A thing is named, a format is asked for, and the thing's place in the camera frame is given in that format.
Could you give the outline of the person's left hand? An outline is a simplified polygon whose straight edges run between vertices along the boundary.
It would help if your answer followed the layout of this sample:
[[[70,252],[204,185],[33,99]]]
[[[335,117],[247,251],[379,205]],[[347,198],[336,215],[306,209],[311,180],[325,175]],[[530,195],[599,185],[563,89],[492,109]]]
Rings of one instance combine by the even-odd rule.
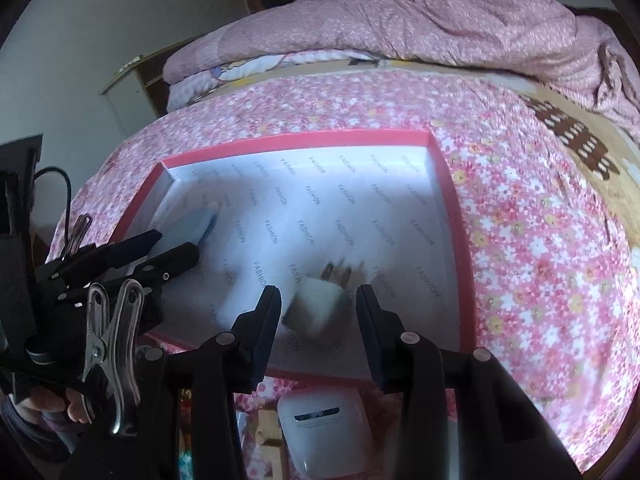
[[[17,414],[30,424],[42,425],[44,414],[61,413],[65,413],[72,422],[90,422],[82,395],[73,389],[67,389],[64,396],[57,396],[47,389],[35,388],[32,394],[21,402],[16,402],[14,396],[10,396],[10,400]]]

